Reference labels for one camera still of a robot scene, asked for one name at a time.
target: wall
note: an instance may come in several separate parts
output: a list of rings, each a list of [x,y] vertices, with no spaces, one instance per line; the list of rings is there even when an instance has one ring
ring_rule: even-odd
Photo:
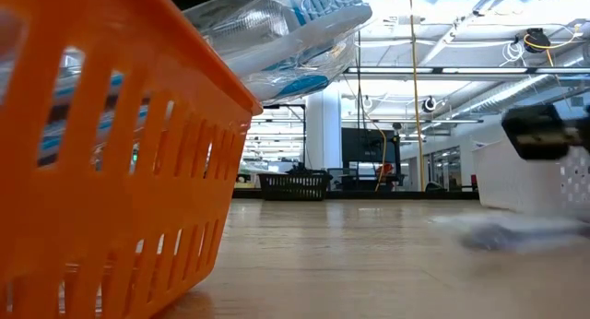
[[[461,151],[461,182],[471,184],[471,175],[475,174],[472,151],[474,142],[494,143],[505,137],[500,125],[500,115],[482,117],[482,124],[460,124],[452,130],[451,136],[429,136],[422,147],[422,154],[429,154],[438,150],[459,147]],[[418,144],[404,146],[401,149],[401,159],[412,159],[419,155]]]

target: white pillar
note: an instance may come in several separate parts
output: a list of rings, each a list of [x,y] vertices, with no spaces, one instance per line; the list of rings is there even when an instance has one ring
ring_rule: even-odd
[[[305,104],[305,167],[315,170],[342,168],[342,122],[338,86],[333,84],[321,92],[307,96]]]

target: exposed ceiling duct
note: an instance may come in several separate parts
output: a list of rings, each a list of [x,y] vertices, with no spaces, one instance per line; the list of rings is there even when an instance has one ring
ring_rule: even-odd
[[[555,66],[588,66],[590,63],[584,58],[583,51],[589,43],[574,48],[557,59]],[[462,104],[456,111],[447,112],[440,119],[455,118],[470,112],[500,112],[518,101],[530,98],[539,91],[552,88],[557,84],[555,75],[538,75],[517,82],[506,82],[476,96]]]

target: white storage box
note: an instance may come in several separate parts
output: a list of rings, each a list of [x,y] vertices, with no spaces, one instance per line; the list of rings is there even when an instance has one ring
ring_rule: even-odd
[[[590,156],[583,148],[572,148],[561,161],[525,161],[504,139],[475,149],[473,160],[483,206],[590,217]]]

